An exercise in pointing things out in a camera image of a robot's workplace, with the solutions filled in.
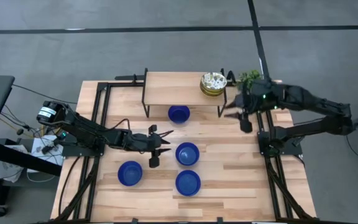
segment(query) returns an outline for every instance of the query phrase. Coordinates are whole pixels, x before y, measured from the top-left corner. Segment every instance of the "wooden table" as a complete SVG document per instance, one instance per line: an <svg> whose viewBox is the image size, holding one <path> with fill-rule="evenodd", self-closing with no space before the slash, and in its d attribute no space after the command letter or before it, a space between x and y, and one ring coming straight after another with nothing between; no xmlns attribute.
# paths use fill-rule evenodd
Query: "wooden table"
<svg viewBox="0 0 358 224"><path fill-rule="evenodd" d="M81 88L76 110L88 119L91 118L97 83L86 81ZM160 156L160 166L151 169L148 166L149 154L106 147L99 165L92 222L129 222L132 218L138 218L140 222L213 222L216 217L223 217L225 221L274 220L264 158L259 154L255 116L250 116L254 131L246 134L240 130L235 119L218 118L215 107L191 106L189 121L177 125L168 119L169 106L154 106L150 118L145 117L140 101L142 88L119 87L111 91L106 127L129 118L134 133L146 134L151 124L157 124L158 133L173 129L175 131L166 137L171 142L167 147L173 150L164 152ZM235 94L235 88L227 88L228 102ZM272 116L275 125L293 125L288 110L274 110ZM201 151L198 163L189 168L198 173L202 183L194 197L181 196L175 188L175 178L184 169L175 160L175 149L185 141L195 143ZM77 162L68 179L62 208L67 206L78 189L82 159ZM66 159L63 164L51 218L58 215L63 183L74 160ZM144 170L141 182L133 187L125 187L117 179L119 166L129 160L139 162ZM314 216L313 201L302 163L293 156L282 156L282 161L289 191L305 211ZM282 196L277 191L281 214L285 216ZM86 192L80 218L85 216L87 198Z"/></svg>

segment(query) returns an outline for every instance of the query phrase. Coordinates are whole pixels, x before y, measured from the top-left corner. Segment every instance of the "white bag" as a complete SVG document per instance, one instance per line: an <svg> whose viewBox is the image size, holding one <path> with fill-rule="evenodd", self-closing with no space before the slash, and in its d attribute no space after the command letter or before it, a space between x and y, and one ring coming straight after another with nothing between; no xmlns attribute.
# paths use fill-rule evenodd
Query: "white bag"
<svg viewBox="0 0 358 224"><path fill-rule="evenodd" d="M28 154L27 150L23 145L6 147ZM23 167L0 161L0 179L4 179L14 183L19 179L22 170Z"/></svg>

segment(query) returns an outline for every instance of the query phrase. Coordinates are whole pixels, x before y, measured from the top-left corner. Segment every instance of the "wooden shelf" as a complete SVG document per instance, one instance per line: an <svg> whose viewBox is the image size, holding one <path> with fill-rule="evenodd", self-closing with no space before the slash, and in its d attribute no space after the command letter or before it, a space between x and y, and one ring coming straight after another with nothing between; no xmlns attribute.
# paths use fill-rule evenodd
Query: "wooden shelf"
<svg viewBox="0 0 358 224"><path fill-rule="evenodd" d="M207 96L200 89L207 72L147 72L145 105L222 106L224 94Z"/></svg>

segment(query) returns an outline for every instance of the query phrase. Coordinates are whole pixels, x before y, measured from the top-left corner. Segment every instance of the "bowl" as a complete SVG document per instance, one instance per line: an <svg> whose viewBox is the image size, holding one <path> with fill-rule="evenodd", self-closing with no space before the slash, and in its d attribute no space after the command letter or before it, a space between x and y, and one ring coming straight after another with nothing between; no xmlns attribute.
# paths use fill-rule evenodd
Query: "bowl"
<svg viewBox="0 0 358 224"><path fill-rule="evenodd" d="M201 180L196 172L184 170L178 174L175 185L180 194L190 197L200 190Z"/></svg>
<svg viewBox="0 0 358 224"><path fill-rule="evenodd" d="M176 124L182 124L190 117L190 110L187 106L171 106L168 110L168 117Z"/></svg>
<svg viewBox="0 0 358 224"><path fill-rule="evenodd" d="M184 142L177 147L175 152L177 161L184 166L192 166L200 158L200 152L196 145Z"/></svg>
<svg viewBox="0 0 358 224"><path fill-rule="evenodd" d="M118 180L125 186L133 186L142 178L142 167L135 161L127 161L118 169Z"/></svg>
<svg viewBox="0 0 358 224"><path fill-rule="evenodd" d="M219 96L227 85L226 77L220 73L209 72L201 77L201 91L208 96Z"/></svg>

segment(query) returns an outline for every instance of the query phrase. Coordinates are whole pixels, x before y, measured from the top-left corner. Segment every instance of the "potted plant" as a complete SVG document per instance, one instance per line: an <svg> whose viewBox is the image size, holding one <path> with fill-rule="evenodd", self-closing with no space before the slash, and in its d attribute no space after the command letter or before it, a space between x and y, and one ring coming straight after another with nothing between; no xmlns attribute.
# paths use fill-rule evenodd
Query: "potted plant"
<svg viewBox="0 0 358 224"><path fill-rule="evenodd" d="M260 79L260 73L258 70L251 70L249 72L242 72L239 75L239 80L237 81L237 89L242 90L242 87L247 87L248 90L252 87L252 82L256 79Z"/></svg>

